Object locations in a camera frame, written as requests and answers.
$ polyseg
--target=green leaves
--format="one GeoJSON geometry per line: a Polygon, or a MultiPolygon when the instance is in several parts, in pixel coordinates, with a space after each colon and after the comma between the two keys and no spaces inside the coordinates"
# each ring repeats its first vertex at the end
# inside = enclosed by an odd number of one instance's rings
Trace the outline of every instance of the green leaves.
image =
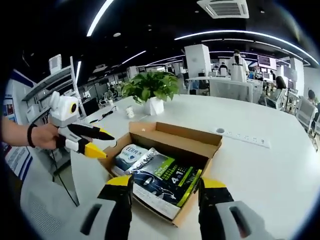
{"type": "Polygon", "coordinates": [[[133,96],[133,99],[141,104],[152,97],[163,101],[171,100],[174,94],[179,93],[178,79],[169,72],[147,72],[136,75],[122,88],[124,97],[133,96]]]}
{"type": "Polygon", "coordinates": [[[148,87],[144,87],[141,94],[141,100],[146,102],[149,97],[150,97],[150,90],[148,87]]]}
{"type": "Polygon", "coordinates": [[[153,93],[158,99],[161,99],[161,100],[163,100],[165,102],[167,101],[167,97],[168,96],[163,91],[161,91],[160,89],[157,90],[157,91],[154,91],[153,93]]]}

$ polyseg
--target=white flower pot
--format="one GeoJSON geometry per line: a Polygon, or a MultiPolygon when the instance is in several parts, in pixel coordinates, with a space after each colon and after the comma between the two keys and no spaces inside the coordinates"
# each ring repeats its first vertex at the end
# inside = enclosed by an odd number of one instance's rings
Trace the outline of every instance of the white flower pot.
{"type": "Polygon", "coordinates": [[[164,101],[157,98],[156,96],[149,98],[144,103],[144,113],[148,115],[159,115],[164,111],[164,101]]]}

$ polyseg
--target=potted plant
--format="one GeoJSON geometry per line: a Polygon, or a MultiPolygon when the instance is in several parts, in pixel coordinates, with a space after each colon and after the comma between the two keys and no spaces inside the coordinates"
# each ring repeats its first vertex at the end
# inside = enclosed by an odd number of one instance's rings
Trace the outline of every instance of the potted plant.
{"type": "Polygon", "coordinates": [[[138,104],[144,104],[148,115],[158,115],[164,111],[164,101],[179,92],[178,78],[169,72],[147,72],[136,75],[122,88],[124,97],[133,96],[138,104]]]}

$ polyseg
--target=electrical outlet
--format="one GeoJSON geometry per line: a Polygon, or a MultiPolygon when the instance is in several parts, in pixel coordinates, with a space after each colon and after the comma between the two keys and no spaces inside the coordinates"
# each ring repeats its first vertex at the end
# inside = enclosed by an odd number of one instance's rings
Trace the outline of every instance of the electrical outlet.
{"type": "Polygon", "coordinates": [[[213,130],[211,131],[215,134],[224,136],[224,137],[228,137],[231,139],[235,139],[235,140],[240,140],[246,143],[250,143],[250,144],[254,144],[254,145],[258,145],[261,147],[265,147],[270,149],[270,143],[268,140],[264,139],[264,138],[258,138],[255,136],[249,136],[249,135],[242,135],[240,133],[233,133],[232,131],[227,131],[223,128],[218,128],[218,127],[214,127],[213,130]]]}

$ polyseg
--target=human hand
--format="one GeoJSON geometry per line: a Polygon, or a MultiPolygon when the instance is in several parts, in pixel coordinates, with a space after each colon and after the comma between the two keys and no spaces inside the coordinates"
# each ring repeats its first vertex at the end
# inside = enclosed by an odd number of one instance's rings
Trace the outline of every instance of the human hand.
{"type": "Polygon", "coordinates": [[[58,136],[58,128],[51,123],[34,127],[31,133],[33,145],[50,150],[57,148],[56,138],[58,136]]]}

